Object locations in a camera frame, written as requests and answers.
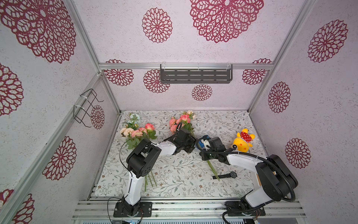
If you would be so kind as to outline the blue tape dispenser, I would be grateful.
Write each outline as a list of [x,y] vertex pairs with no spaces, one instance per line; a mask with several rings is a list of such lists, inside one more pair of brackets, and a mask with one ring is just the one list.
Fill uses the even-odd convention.
[[208,135],[204,135],[202,138],[199,139],[199,146],[202,149],[209,150],[211,148],[209,140],[211,138]]

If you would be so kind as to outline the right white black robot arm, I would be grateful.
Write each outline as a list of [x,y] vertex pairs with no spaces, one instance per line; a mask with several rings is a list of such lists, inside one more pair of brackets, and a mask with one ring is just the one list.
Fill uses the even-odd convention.
[[277,155],[261,157],[248,152],[251,145],[246,141],[235,141],[231,148],[226,148],[218,137],[207,135],[196,141],[202,160],[217,159],[226,165],[248,169],[258,175],[261,186],[250,191],[240,200],[227,202],[222,219],[228,223],[226,215],[244,216],[247,213],[259,213],[264,206],[279,202],[294,202],[294,189],[298,181],[288,167]]

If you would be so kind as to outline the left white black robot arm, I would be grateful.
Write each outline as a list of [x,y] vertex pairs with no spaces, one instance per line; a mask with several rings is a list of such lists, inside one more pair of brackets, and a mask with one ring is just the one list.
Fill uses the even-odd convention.
[[150,217],[153,204],[141,202],[141,191],[145,178],[161,156],[176,155],[181,151],[191,153],[196,139],[185,128],[179,127],[175,133],[159,143],[143,139],[127,157],[125,166],[129,174],[126,192],[119,198],[113,217]]

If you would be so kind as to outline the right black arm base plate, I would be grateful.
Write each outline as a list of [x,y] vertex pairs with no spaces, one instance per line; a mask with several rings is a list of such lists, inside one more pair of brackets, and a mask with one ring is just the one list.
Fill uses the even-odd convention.
[[229,216],[265,216],[266,212],[263,207],[253,210],[253,207],[242,201],[226,201],[225,206],[227,211],[231,211]]

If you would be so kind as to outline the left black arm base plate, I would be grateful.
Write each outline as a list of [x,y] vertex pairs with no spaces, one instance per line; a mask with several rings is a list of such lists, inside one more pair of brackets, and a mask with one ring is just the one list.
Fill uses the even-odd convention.
[[138,202],[130,205],[125,200],[116,203],[114,217],[151,217],[152,202]]

